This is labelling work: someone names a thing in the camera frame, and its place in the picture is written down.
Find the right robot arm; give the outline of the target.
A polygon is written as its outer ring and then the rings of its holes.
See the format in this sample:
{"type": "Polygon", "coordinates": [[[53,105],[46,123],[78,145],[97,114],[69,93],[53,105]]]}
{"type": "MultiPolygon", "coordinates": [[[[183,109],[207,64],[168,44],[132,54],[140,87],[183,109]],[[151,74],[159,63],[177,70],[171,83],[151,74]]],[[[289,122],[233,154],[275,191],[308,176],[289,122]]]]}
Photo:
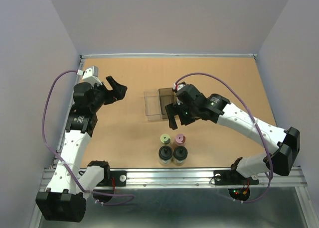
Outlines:
{"type": "Polygon", "coordinates": [[[280,176],[290,174],[300,151],[298,129],[283,129],[250,117],[227,98],[219,94],[206,97],[192,84],[179,85],[175,95],[177,100],[165,106],[171,129],[177,129],[176,116],[182,125],[201,119],[226,126],[267,146],[268,151],[251,157],[240,157],[231,165],[229,177],[232,182],[241,183],[253,175],[270,171],[280,176]]]}

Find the yellow cap bottle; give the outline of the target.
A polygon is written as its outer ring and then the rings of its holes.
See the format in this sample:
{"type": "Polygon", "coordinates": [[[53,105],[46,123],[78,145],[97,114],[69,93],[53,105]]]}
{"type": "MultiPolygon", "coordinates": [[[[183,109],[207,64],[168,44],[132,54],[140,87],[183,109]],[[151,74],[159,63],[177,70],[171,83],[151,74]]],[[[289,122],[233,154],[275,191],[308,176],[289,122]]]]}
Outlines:
{"type": "Polygon", "coordinates": [[[168,145],[168,146],[170,146],[171,137],[170,137],[169,134],[164,133],[164,134],[162,134],[162,135],[160,136],[160,141],[161,141],[161,143],[162,143],[163,145],[168,145]]]}

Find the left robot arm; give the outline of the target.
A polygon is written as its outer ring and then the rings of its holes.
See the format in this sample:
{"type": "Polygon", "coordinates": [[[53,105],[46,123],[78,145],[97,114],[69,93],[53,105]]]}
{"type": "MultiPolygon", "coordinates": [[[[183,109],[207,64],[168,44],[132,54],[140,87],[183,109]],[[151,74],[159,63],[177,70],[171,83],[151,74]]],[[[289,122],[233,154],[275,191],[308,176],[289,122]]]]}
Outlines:
{"type": "Polygon", "coordinates": [[[106,161],[91,161],[78,178],[84,151],[98,121],[97,111],[125,97],[127,87],[107,76],[108,90],[97,77],[84,79],[73,88],[73,105],[64,132],[62,152],[54,175],[44,192],[38,192],[36,204],[47,221],[82,221],[87,199],[94,188],[110,182],[111,173],[106,161]]]}

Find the black cap bottle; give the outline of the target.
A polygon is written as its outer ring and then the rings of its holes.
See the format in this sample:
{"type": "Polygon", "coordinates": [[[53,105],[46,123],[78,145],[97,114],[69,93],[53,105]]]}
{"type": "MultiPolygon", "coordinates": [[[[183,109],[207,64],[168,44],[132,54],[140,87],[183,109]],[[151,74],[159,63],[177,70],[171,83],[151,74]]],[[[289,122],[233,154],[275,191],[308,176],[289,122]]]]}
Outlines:
{"type": "Polygon", "coordinates": [[[173,151],[173,163],[181,166],[185,163],[188,156],[188,151],[184,146],[177,146],[173,151]]]}
{"type": "Polygon", "coordinates": [[[164,145],[159,149],[159,162],[161,165],[169,165],[172,161],[173,150],[170,146],[164,145]]]}

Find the pink cap bottle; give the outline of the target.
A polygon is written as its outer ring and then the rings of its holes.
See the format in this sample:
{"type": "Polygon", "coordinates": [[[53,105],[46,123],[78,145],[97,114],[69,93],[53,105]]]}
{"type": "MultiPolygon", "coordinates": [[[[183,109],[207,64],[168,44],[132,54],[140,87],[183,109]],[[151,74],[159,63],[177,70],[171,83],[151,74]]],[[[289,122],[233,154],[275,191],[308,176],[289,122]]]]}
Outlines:
{"type": "Polygon", "coordinates": [[[177,134],[173,141],[173,147],[183,146],[185,144],[185,141],[186,141],[186,137],[184,134],[182,133],[177,134]]]}

